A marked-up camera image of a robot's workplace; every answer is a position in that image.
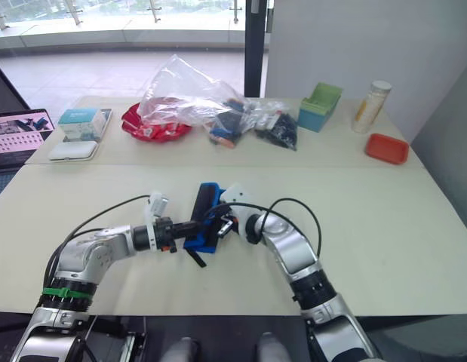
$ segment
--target red tray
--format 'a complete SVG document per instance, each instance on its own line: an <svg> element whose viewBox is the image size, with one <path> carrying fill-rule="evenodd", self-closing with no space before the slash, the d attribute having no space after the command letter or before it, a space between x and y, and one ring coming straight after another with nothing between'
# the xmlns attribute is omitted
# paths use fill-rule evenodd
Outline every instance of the red tray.
<svg viewBox="0 0 467 362"><path fill-rule="evenodd" d="M374 158L403 164L407 160L409 145L405 141L398 140L379 133L372 133L367 141L365 152Z"/></svg>

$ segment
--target laptop screen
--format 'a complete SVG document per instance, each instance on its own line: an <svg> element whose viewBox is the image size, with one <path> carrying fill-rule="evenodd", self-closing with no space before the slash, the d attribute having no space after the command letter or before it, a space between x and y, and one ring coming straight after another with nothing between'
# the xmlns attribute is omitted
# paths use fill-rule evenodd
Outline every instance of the laptop screen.
<svg viewBox="0 0 467 362"><path fill-rule="evenodd" d="M0 114L0 171L18 170L53 129L45 109Z"/></svg>

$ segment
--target clear plastic bag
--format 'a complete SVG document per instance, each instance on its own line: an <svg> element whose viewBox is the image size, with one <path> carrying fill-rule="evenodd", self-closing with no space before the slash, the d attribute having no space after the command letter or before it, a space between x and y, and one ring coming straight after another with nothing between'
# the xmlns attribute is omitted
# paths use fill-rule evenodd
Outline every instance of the clear plastic bag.
<svg viewBox="0 0 467 362"><path fill-rule="evenodd" d="M253 104L250 119L259 138L296 151L296 120L290 113L291 108L285 102L257 101Z"/></svg>
<svg viewBox="0 0 467 362"><path fill-rule="evenodd" d="M248 108L249 101L227 83L208 77L173 55L153 78L137 114L147 124L179 122L204 125L208 130L228 128L225 118L234 115L235 130L244 133L253 127L244 113Z"/></svg>

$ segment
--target black pole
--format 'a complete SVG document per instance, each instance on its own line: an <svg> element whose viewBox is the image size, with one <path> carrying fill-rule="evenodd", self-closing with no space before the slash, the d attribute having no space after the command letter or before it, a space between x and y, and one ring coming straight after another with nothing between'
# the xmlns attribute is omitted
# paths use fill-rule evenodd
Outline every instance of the black pole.
<svg viewBox="0 0 467 362"><path fill-rule="evenodd" d="M245 75L244 95L259 97L262 81L263 48L267 0L247 0L245 9Z"/></svg>

